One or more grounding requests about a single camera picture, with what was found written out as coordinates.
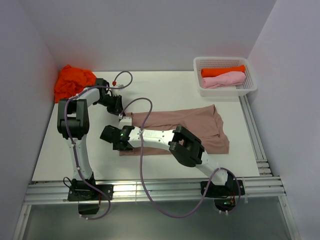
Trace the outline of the dusty pink t-shirt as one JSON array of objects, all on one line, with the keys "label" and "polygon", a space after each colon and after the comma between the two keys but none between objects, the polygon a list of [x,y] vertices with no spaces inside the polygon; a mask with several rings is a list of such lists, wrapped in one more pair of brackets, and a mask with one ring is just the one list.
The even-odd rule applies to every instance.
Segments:
[{"label": "dusty pink t-shirt", "polygon": [[208,154],[228,154],[230,142],[215,105],[175,111],[153,111],[144,129],[168,131],[183,126],[201,140]]}]

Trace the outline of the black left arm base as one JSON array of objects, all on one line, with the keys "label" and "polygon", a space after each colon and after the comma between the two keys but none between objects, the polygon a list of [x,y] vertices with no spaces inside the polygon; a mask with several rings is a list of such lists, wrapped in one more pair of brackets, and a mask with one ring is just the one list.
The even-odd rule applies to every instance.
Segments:
[{"label": "black left arm base", "polygon": [[89,187],[82,180],[63,178],[63,184],[68,188],[68,202],[78,203],[78,213],[92,217],[100,210],[102,201],[112,200],[114,186],[112,184],[96,184],[92,176],[87,180],[96,189]]}]

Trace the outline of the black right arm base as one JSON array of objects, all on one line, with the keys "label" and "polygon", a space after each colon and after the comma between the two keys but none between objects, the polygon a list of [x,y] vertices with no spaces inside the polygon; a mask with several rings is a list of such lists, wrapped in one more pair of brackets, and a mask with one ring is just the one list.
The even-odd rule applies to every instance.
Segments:
[{"label": "black right arm base", "polygon": [[245,194],[243,181],[230,176],[225,185],[215,185],[210,182],[205,197],[214,199],[214,206],[219,212],[229,213],[236,207],[239,198]]}]

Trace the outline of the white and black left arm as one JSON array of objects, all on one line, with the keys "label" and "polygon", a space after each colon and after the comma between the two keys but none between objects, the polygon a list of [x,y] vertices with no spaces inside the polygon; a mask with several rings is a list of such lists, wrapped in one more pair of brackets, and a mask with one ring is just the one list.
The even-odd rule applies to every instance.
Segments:
[{"label": "white and black left arm", "polygon": [[102,193],[97,188],[88,157],[88,108],[99,104],[105,106],[110,114],[119,115],[123,111],[119,91],[124,88],[124,85],[116,84],[115,81],[109,84],[105,79],[97,78],[94,85],[86,86],[75,96],[63,98],[58,102],[57,130],[67,142],[73,167],[73,177],[69,181],[71,194],[91,200]]}]

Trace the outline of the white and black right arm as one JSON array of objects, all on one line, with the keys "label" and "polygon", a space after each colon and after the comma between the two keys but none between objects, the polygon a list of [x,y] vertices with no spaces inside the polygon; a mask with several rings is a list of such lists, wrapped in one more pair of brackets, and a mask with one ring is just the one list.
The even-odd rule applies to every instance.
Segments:
[{"label": "white and black right arm", "polygon": [[211,182],[220,194],[227,195],[234,188],[231,174],[209,156],[198,137],[181,125],[174,130],[150,130],[128,125],[119,129],[107,125],[100,139],[112,144],[112,149],[116,151],[137,148],[142,151],[145,148],[165,150],[185,167],[197,168],[208,177],[214,174]]}]

